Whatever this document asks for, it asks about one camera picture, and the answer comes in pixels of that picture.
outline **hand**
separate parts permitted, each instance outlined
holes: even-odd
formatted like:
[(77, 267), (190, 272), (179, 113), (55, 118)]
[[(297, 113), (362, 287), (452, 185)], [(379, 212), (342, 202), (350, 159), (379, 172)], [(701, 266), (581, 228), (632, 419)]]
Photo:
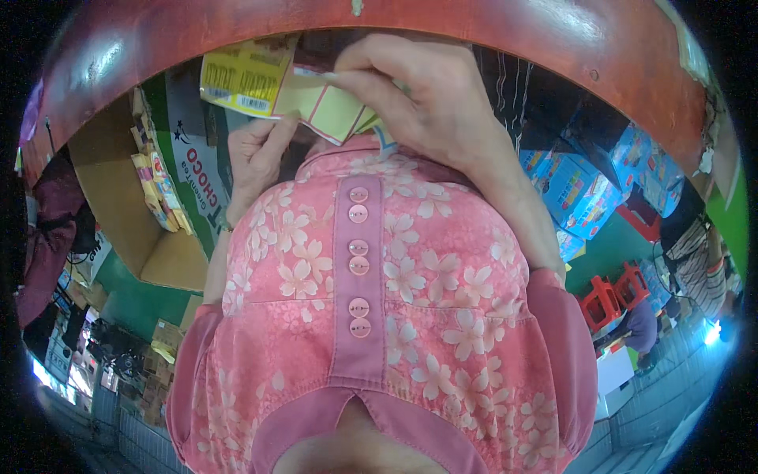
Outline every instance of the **hand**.
[[(467, 48), (373, 34), (345, 49), (334, 71), (331, 82), (372, 107), (398, 143), (470, 178), (518, 166)], [(410, 96), (392, 80), (407, 85)]]
[(245, 215), (258, 196), (279, 178), (284, 150), (297, 128), (297, 117), (279, 121), (256, 119), (229, 134), (232, 199), (227, 221), (232, 226)]

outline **pink floral shirt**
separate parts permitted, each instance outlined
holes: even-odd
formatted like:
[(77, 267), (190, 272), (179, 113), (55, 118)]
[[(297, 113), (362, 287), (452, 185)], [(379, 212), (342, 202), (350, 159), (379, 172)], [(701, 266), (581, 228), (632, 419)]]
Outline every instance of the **pink floral shirt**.
[(359, 397), (448, 472), (561, 472), (587, 443), (594, 350), (460, 174), (373, 136), (309, 156), (232, 234), (221, 306), (180, 348), (166, 419), (195, 472), (271, 472)]

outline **red wooden counter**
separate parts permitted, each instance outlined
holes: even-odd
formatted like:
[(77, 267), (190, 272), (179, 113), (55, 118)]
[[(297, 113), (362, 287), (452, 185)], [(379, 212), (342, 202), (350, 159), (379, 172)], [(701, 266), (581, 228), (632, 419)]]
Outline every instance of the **red wooden counter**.
[[(256, 36), (391, 27), (454, 36), (525, 58), (637, 122), (687, 174), (700, 160), (705, 93), (679, 66), (676, 31), (653, 0), (111, 0), (85, 5), (45, 66), (35, 141), (49, 118), (60, 148), (96, 112), (145, 79)], [(24, 148), (31, 185), (44, 146)]]

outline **pink cuff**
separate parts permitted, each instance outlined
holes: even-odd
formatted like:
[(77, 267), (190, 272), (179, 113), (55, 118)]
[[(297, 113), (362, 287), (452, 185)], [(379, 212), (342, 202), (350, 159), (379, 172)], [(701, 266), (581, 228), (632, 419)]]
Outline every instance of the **pink cuff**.
[(166, 402), (166, 427), (177, 457), (182, 463), (185, 462), (182, 446), (190, 437), (197, 368), (223, 318), (220, 304), (204, 304), (198, 307), (195, 321), (187, 330), (177, 354), (174, 383)]
[(558, 434), (572, 457), (587, 445), (597, 408), (597, 363), (576, 298), (552, 270), (531, 274), (527, 304), (542, 331), (556, 389)]

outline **wrist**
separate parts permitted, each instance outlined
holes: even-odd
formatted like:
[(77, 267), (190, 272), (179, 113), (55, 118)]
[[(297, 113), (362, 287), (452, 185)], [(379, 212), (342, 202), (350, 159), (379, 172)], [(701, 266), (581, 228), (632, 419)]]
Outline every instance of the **wrist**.
[(231, 227), (234, 228), (240, 223), (242, 218), (245, 217), (245, 214), (247, 214), (248, 209), (252, 207), (252, 204), (260, 195), (261, 192), (235, 193), (232, 191), (232, 199), (229, 202), (226, 212), (227, 222)]

